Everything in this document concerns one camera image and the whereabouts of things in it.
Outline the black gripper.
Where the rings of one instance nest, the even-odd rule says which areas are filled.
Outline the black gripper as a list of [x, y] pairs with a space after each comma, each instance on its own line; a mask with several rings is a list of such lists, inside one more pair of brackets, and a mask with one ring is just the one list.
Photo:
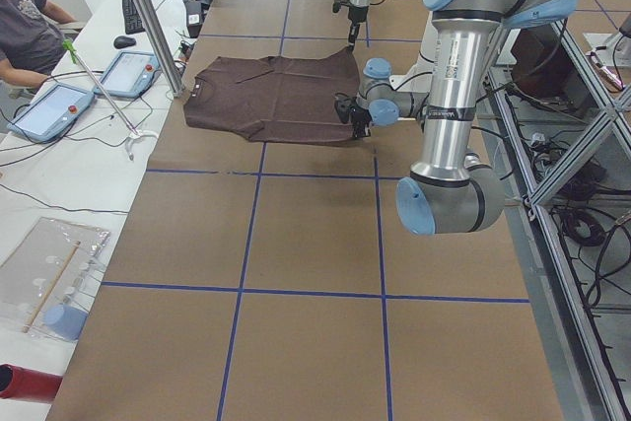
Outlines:
[[360, 129], [363, 129], [364, 137], [372, 136], [370, 126], [372, 122], [372, 117], [366, 109], [360, 106], [352, 106], [350, 110], [350, 119], [353, 125], [353, 139], [361, 138]]
[[367, 20], [368, 7], [357, 7], [351, 5], [348, 11], [348, 19], [351, 21], [347, 37], [347, 49], [354, 50], [361, 24]]

